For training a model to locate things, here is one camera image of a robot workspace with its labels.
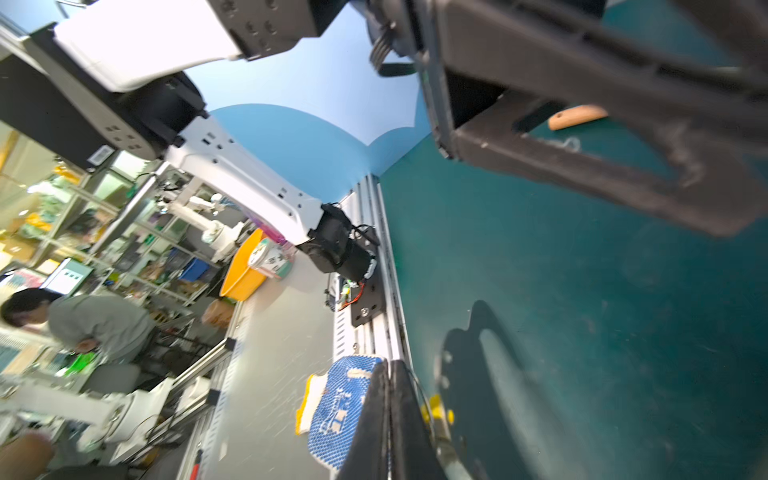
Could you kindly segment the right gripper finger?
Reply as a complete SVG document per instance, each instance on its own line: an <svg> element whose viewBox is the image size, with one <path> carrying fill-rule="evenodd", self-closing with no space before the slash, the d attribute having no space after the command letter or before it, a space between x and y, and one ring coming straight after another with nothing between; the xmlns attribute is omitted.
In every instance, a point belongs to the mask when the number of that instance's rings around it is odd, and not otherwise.
<svg viewBox="0 0 768 480"><path fill-rule="evenodd" d="M413 386L402 360L373 371L352 444L339 479L444 479Z"/></svg>

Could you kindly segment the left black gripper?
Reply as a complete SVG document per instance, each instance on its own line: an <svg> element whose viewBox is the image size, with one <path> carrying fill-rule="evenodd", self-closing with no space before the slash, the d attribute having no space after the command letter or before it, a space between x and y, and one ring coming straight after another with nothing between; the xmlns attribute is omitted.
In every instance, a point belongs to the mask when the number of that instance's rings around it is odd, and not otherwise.
<svg viewBox="0 0 768 480"><path fill-rule="evenodd" d="M632 45L603 1L357 1L382 76L416 73L448 159L579 159L532 136L566 100L662 114L764 114L767 84Z"/></svg>

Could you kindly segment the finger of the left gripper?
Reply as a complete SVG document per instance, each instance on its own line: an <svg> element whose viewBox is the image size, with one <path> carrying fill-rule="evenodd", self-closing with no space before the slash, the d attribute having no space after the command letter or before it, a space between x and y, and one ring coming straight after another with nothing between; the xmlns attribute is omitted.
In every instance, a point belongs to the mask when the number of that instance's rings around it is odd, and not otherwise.
<svg viewBox="0 0 768 480"><path fill-rule="evenodd" d="M750 157L682 125L600 120L571 133L523 132L540 100L506 93L456 128L464 163L599 198L714 237L767 217L767 179Z"/></svg>

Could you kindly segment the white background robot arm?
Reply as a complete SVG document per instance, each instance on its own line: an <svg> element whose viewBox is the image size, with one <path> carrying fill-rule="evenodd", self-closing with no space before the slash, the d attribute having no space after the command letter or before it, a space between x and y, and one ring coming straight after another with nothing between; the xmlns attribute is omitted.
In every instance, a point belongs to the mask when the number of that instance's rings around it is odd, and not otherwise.
<svg viewBox="0 0 768 480"><path fill-rule="evenodd" d="M1 414L42 425L57 421L84 424L82 449L102 443L125 443L147 433L157 423L173 384L173 380L166 379L150 391L98 396L34 381L3 381Z"/></svg>

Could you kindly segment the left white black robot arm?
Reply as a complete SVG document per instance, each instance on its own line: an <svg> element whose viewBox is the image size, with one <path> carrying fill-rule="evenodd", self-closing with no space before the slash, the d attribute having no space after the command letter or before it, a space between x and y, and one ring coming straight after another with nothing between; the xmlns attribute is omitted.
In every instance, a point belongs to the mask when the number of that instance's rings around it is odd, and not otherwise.
<svg viewBox="0 0 768 480"><path fill-rule="evenodd" d="M767 213L745 163L767 151L767 5L681 1L739 60L680 62L607 30L601 1L359 1L381 76L417 74L437 145L485 170L554 184L716 237ZM375 269L337 207L284 180L236 143L186 76L260 60L322 35L340 1L98 1L2 44L43 76L109 145L163 160L262 214L325 273ZM601 107L657 150L668 179L531 136L569 104Z"/></svg>

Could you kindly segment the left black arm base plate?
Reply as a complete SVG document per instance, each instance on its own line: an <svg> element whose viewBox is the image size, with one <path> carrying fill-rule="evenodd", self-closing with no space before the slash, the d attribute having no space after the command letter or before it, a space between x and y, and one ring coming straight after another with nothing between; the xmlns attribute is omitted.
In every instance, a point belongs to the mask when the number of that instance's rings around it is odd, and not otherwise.
<svg viewBox="0 0 768 480"><path fill-rule="evenodd" d="M347 307L351 314L351 325L360 327L386 312L382 276L384 263L380 251L381 242L374 227L367 224L358 225L354 230L353 239L371 255L371 266L364 283L351 289L352 304Z"/></svg>

